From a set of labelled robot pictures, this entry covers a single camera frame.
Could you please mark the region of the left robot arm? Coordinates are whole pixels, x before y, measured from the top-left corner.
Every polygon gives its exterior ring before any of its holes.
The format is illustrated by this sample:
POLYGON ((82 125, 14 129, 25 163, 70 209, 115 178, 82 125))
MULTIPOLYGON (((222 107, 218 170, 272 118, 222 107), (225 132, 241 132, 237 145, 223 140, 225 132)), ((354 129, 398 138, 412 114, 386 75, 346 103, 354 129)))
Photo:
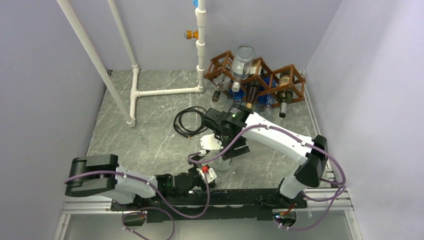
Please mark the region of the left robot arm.
POLYGON ((139 209, 145 199, 186 197, 190 190, 214 188, 217 174, 208 165, 193 166, 178 175, 144 175, 126 169, 114 154, 76 157, 65 181, 65 195, 73 198, 103 196, 139 209))

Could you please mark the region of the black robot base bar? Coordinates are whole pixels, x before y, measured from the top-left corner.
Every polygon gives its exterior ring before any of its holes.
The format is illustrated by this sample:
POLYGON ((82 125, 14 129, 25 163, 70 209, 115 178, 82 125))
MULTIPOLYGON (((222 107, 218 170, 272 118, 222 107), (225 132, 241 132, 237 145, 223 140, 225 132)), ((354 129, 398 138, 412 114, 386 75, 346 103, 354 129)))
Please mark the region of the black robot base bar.
MULTIPOLYGON (((159 196, 149 199, 137 198, 136 204, 123 206, 112 202, 113 212, 137 211, 146 207, 158 207, 171 214, 174 220, 187 220, 187 216, 200 214, 206 206, 207 193, 202 190, 192 190, 187 196, 168 197, 163 201, 159 196)), ((250 189, 212 189, 210 202, 206 212, 199 220, 256 219, 271 221, 279 211, 287 209, 305 209, 307 201, 302 194, 292 200, 285 200, 277 195, 275 188, 250 189)))

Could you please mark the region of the clear glass bottle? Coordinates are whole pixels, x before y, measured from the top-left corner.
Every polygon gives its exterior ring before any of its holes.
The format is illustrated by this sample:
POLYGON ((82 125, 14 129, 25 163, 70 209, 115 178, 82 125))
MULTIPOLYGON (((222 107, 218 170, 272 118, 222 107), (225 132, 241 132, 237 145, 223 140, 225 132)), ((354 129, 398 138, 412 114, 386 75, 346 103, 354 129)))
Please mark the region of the clear glass bottle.
POLYGON ((252 46, 242 44, 237 47, 231 65, 231 75, 234 77, 231 90, 234 93, 240 91, 241 81, 250 74, 254 56, 255 50, 252 46))
POLYGON ((208 165, 210 167, 212 167, 217 172, 224 172, 224 171, 227 171, 230 168, 230 166, 232 165, 232 163, 233 163, 233 159, 232 158, 229 158, 227 160, 223 160, 223 157, 220 156, 216 160, 211 161, 210 163, 208 163, 208 165))

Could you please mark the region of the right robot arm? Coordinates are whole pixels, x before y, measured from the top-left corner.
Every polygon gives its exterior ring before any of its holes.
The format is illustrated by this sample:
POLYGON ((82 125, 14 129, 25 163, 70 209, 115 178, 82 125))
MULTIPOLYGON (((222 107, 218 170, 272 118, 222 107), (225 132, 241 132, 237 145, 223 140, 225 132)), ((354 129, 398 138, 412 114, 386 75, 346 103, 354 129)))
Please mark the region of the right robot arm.
POLYGON ((213 133, 200 138, 201 148, 219 150, 223 160, 248 153, 245 141, 250 139, 283 153, 297 164, 277 187, 275 200, 280 207, 293 205, 307 187, 320 186, 328 161, 325 137, 311 138, 289 131, 237 103, 228 111, 208 109, 202 122, 213 133))

